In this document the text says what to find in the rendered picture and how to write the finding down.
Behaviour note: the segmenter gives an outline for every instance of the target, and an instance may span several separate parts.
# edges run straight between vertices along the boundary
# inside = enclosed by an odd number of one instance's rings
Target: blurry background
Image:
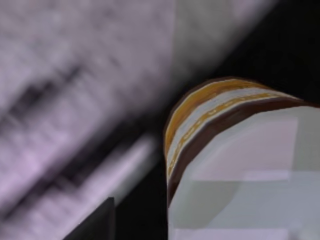
[[[116,239],[167,239],[171,108],[229,75],[320,102],[319,10],[294,0],[0,0],[0,239],[62,240],[108,197]]]

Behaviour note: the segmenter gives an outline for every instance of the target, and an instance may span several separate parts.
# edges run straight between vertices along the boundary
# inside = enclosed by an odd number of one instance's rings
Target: black object
[[[109,197],[63,240],[115,240],[115,199]]]

